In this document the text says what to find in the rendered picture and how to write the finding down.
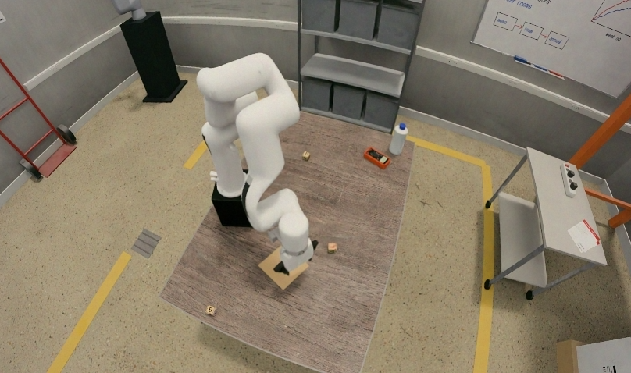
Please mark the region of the white bottle with blue cap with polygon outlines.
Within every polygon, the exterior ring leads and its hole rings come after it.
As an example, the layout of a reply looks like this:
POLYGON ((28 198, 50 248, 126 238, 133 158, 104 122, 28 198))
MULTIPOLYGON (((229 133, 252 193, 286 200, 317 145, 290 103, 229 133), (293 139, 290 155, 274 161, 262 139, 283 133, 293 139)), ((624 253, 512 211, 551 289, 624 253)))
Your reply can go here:
POLYGON ((389 147, 392 154, 399 155, 401 153, 407 134, 408 129, 404 123, 400 123, 400 125, 395 127, 394 135, 389 147))

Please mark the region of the tan square mat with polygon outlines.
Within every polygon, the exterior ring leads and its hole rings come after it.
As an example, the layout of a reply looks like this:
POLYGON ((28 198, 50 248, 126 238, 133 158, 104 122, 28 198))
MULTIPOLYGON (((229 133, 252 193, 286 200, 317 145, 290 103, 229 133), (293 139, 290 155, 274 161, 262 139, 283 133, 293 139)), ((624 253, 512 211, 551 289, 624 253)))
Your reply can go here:
POLYGON ((270 256, 268 256, 261 264, 258 266, 281 288, 285 289, 289 286, 309 265, 305 262, 300 265, 295 270, 289 272, 289 276, 284 275, 283 273, 275 273, 273 271, 274 267, 277 265, 277 262, 280 261, 280 250, 281 246, 277 248, 270 256))

